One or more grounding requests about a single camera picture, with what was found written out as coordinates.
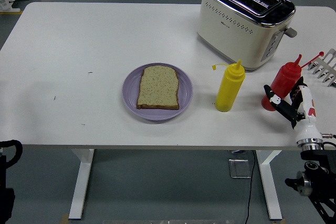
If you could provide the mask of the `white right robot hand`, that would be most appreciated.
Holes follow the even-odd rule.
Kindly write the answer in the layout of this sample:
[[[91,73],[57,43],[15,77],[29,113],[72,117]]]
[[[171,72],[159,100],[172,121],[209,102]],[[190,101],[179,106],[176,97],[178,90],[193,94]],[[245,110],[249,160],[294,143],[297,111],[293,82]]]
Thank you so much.
[[[323,140],[316,127],[314,100],[303,77],[300,77],[289,93],[290,104],[280,98],[269,85],[265,85],[264,89],[272,107],[291,123],[296,133],[295,141],[298,147],[303,151],[321,150]]]

